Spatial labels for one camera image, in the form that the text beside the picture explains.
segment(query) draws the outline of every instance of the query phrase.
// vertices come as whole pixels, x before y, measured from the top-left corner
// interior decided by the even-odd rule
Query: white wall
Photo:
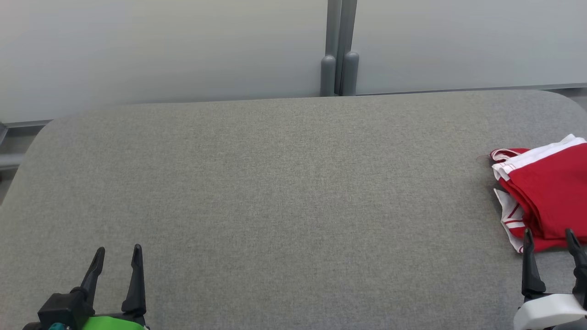
[[[357,93],[587,82],[585,0],[359,0]]]
[[[317,96],[327,0],[2,0],[0,122]]]

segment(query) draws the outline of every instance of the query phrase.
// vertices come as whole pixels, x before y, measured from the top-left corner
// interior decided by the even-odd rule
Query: red and white towel
[[[501,223],[510,243],[522,252],[524,230],[535,250],[566,247],[565,229],[587,243],[587,142],[570,134],[534,149],[497,149],[491,153],[495,178],[506,190],[495,193]]]

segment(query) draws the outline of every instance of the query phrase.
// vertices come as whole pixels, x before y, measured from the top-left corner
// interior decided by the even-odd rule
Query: white robot part
[[[584,318],[572,294],[551,294],[525,302],[514,316],[514,330],[539,330]]]

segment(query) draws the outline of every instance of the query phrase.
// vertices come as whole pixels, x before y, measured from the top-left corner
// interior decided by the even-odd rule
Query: gray fabric tablecloth
[[[539,91],[131,105],[55,120],[0,215],[0,328],[79,285],[151,329],[510,329],[521,259],[487,155],[587,136]],[[537,256],[569,293],[573,259]]]

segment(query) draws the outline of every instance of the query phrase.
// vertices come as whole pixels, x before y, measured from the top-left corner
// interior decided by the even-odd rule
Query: floor
[[[564,95],[587,110],[587,88],[551,89],[551,92]],[[0,154],[24,153],[31,145],[42,126],[19,127],[8,130],[4,141],[0,144]],[[10,188],[16,169],[0,171],[0,205]]]

